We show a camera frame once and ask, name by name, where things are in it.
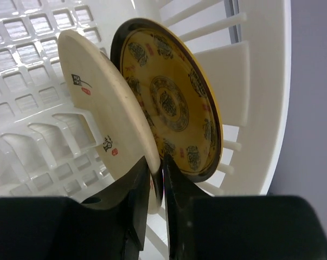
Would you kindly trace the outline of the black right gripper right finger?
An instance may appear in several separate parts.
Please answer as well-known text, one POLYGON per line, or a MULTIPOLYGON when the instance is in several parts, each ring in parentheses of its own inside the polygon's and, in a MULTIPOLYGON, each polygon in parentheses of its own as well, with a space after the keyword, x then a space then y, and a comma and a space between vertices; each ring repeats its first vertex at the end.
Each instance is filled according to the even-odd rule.
POLYGON ((166 221, 170 259, 214 259, 213 197, 178 168, 171 155, 163 159, 166 221))

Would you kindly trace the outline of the beige plate with calligraphy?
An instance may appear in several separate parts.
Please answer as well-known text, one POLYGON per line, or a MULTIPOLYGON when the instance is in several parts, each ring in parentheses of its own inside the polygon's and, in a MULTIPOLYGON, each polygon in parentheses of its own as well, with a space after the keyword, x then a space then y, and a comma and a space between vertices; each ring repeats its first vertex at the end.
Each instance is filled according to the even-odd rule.
POLYGON ((101 161, 117 180, 145 158, 151 174, 148 213, 158 213, 163 199, 161 161, 131 88, 108 57, 76 31, 63 31, 57 47, 73 105, 92 114, 102 136, 96 147, 101 161))

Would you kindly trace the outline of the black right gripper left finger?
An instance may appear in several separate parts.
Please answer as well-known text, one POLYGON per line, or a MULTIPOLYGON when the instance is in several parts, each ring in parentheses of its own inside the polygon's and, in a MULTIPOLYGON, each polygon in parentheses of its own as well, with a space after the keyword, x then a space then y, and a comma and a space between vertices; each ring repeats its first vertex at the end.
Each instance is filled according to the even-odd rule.
POLYGON ((141 157, 120 179, 107 188, 82 201, 94 210, 119 208, 125 230, 129 232, 139 251, 144 249, 146 219, 150 193, 150 171, 141 157))

